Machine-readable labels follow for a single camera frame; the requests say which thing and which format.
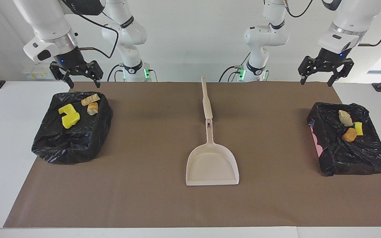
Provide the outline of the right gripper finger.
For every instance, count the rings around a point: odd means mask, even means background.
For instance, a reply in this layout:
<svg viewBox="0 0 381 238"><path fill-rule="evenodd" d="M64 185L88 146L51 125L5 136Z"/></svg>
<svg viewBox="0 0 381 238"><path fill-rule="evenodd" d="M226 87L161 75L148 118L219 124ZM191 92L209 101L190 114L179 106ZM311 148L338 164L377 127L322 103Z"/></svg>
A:
<svg viewBox="0 0 381 238"><path fill-rule="evenodd" d="M70 78L70 70L68 69L65 73L62 73L60 66L57 62L52 62L49 65L50 71L55 78L55 80L60 80L66 83L70 89L74 88L74 82Z"/></svg>
<svg viewBox="0 0 381 238"><path fill-rule="evenodd" d="M104 72L102 71L100 65L96 60L91 61L90 63L86 64L87 66L87 76L93 80L95 86L97 88L100 88L101 86L101 79L103 78Z"/></svg>

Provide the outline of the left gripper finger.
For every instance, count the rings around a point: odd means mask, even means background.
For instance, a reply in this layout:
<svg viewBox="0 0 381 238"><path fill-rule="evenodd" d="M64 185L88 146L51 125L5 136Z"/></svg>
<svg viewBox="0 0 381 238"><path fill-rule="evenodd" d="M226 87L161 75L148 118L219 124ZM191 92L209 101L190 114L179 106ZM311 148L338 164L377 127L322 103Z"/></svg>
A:
<svg viewBox="0 0 381 238"><path fill-rule="evenodd" d="M328 87L331 87L340 78L347 77L353 66L354 62L352 59L345 59L340 63L330 63L328 71L332 72L332 76L327 81Z"/></svg>
<svg viewBox="0 0 381 238"><path fill-rule="evenodd" d="M300 83L304 85L307 78L318 72L317 67L319 66L319 60L317 58L312 58L310 56L305 56L302 60L300 66L298 67L298 73L301 77Z"/></svg>

